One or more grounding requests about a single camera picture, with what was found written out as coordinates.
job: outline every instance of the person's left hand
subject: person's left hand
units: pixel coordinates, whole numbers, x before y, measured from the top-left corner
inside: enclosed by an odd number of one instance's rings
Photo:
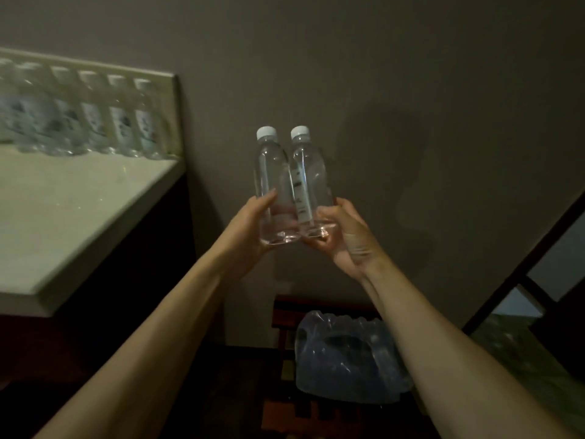
[[[241,279],[273,248],[260,240],[260,219],[276,196],[273,190],[262,197],[251,197],[209,249],[208,254],[219,261],[228,281]]]

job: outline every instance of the bottle on countertop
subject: bottle on countertop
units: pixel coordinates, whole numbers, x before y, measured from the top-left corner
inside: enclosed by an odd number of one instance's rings
[[[74,155],[53,100],[48,70],[38,63],[16,65],[20,102],[32,126],[39,149],[48,155]]]
[[[86,151],[88,141],[87,124],[79,102],[78,92],[81,90],[81,82],[75,72],[63,66],[51,67],[57,80],[55,84],[55,104],[61,113],[65,132],[71,140],[71,145],[81,147],[80,151]]]
[[[327,181],[325,161],[318,147],[311,142],[306,126],[291,131],[293,141],[291,174],[300,232],[306,237],[322,237],[336,226],[317,214],[318,206],[333,206]]]
[[[271,126],[261,127],[256,132],[256,139],[259,144],[254,167],[256,195],[266,195],[273,189],[278,193],[276,201],[260,220],[260,239],[267,244],[295,242],[301,235],[296,224],[287,154]]]
[[[112,87],[109,109],[119,152],[127,157],[140,157],[142,151],[138,143],[136,117],[133,114],[135,95],[123,75],[109,74],[108,81]]]
[[[104,77],[93,71],[79,71],[82,81],[78,93],[87,123],[88,147],[103,154],[116,152],[117,139],[108,109],[109,85]]]
[[[8,137],[21,152],[37,150],[33,128],[20,102],[16,86],[15,65],[8,58],[0,59],[0,109]]]
[[[144,156],[161,160],[166,157],[165,126],[160,113],[158,94],[154,83],[145,78],[136,78],[136,122]]]

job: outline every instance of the plastic wrap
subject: plastic wrap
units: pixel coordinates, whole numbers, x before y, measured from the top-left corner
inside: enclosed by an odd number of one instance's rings
[[[397,402],[413,381],[379,319],[307,313],[295,339],[296,386],[346,402]]]

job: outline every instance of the forearm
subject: forearm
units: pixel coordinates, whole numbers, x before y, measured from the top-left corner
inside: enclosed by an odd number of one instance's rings
[[[391,261],[368,272],[402,357],[443,438],[573,437]]]
[[[201,257],[37,437],[157,437],[221,303],[223,274]]]

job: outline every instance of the person's right arm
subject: person's right arm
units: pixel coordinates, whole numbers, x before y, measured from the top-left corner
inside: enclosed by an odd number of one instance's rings
[[[442,438],[565,439],[567,430],[501,364],[435,310],[384,253],[353,205],[319,213],[338,223],[324,251],[360,281],[388,325]]]

